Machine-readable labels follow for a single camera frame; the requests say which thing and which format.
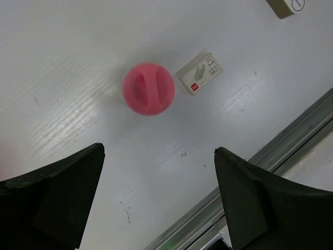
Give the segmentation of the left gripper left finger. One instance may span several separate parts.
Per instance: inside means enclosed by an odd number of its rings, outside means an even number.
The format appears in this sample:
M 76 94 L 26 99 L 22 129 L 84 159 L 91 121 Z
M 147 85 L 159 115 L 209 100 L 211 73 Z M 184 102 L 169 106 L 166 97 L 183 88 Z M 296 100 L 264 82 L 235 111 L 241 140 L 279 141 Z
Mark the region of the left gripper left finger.
M 104 160 L 95 143 L 1 181 L 1 249 L 79 249 Z

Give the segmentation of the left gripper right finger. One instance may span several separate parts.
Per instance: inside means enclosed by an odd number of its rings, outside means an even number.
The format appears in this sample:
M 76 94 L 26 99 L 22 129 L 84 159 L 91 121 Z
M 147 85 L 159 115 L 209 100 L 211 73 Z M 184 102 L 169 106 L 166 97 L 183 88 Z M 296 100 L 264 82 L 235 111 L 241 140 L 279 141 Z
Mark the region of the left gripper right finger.
M 223 147 L 214 163 L 233 249 L 332 249 L 332 192 L 279 177 Z

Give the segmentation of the pink round container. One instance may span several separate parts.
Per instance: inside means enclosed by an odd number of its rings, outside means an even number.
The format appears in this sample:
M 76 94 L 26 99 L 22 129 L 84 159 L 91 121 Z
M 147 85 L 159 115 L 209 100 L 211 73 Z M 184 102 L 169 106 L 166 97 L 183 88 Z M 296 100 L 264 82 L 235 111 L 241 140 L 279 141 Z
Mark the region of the pink round container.
M 160 64 L 142 63 L 126 74 L 122 92 L 130 109 L 140 115 L 154 116 L 172 104 L 175 83 L 171 74 Z

